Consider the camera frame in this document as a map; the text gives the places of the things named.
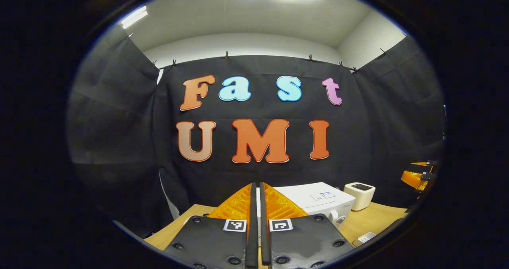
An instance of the white wall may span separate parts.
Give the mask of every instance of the white wall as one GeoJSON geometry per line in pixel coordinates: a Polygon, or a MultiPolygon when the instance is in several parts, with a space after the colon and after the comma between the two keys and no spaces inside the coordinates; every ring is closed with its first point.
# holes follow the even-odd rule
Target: white wall
{"type": "Polygon", "coordinates": [[[338,64],[342,59],[338,50],[320,43],[295,39],[282,35],[261,33],[225,33],[191,37],[174,41],[147,50],[144,54],[155,61],[158,68],[168,66],[172,59],[177,63],[224,56],[236,55],[276,55],[300,57],[338,64]]]}
{"type": "Polygon", "coordinates": [[[360,68],[399,43],[405,35],[386,17],[369,11],[366,18],[341,42],[338,47],[343,65],[360,68]]]}

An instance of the wooden table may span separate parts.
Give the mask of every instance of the wooden table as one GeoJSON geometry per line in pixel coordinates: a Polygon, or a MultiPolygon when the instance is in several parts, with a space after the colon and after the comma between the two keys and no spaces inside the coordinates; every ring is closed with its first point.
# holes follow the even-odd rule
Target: wooden table
{"type": "MultiPolygon", "coordinates": [[[[182,213],[182,215],[180,215],[172,223],[154,235],[145,238],[145,241],[161,250],[164,250],[173,238],[175,238],[180,229],[182,229],[185,221],[189,217],[193,215],[202,216],[204,213],[211,213],[214,209],[215,207],[195,204],[185,213],[182,213]]],[[[350,243],[352,243],[361,235],[369,231],[374,234],[380,233],[396,219],[406,216],[407,213],[405,213],[405,211],[406,209],[371,202],[367,208],[361,211],[351,211],[339,231],[350,243]]],[[[260,268],[268,268],[261,264],[262,258],[260,250],[258,250],[258,259],[260,260],[260,268]]]]}

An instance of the screw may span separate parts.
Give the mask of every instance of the screw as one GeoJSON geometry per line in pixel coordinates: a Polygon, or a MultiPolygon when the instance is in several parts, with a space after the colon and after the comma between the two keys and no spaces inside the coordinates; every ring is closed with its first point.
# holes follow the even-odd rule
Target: screw
{"type": "Polygon", "coordinates": [[[339,241],[334,242],[334,247],[339,247],[343,244],[345,244],[345,242],[343,240],[339,240],[339,241]]]}
{"type": "Polygon", "coordinates": [[[278,263],[278,264],[285,264],[285,263],[288,263],[288,261],[289,261],[289,258],[286,256],[281,256],[276,259],[276,263],[278,263]]]}
{"type": "Polygon", "coordinates": [[[311,265],[311,268],[322,265],[323,262],[316,262],[315,264],[311,265]]]}
{"type": "Polygon", "coordinates": [[[232,258],[228,259],[228,262],[230,262],[231,264],[234,264],[234,265],[238,265],[238,264],[240,264],[240,259],[236,258],[236,257],[232,257],[232,258]]]}

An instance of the pink letter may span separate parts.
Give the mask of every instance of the pink letter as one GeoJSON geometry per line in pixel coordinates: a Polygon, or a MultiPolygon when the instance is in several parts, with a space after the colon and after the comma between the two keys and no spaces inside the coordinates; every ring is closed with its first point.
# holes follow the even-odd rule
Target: pink letter
{"type": "Polygon", "coordinates": [[[322,85],[327,88],[327,97],[329,97],[329,101],[334,105],[341,104],[342,102],[341,97],[336,96],[336,89],[339,89],[340,86],[334,83],[334,81],[330,77],[322,81],[322,85]]]}

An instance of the blue letter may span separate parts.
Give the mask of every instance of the blue letter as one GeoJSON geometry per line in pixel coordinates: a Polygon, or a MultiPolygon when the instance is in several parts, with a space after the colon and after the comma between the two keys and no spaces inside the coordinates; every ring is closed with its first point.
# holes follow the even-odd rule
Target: blue letter
{"type": "Polygon", "coordinates": [[[302,96],[300,80],[294,76],[282,76],[276,80],[276,86],[280,88],[278,97],[282,101],[297,101],[302,96]]]}
{"type": "Polygon", "coordinates": [[[236,99],[238,101],[245,101],[251,97],[251,93],[248,91],[249,80],[242,76],[234,76],[227,78],[223,81],[223,87],[220,90],[220,99],[224,101],[231,101],[236,99]]]}

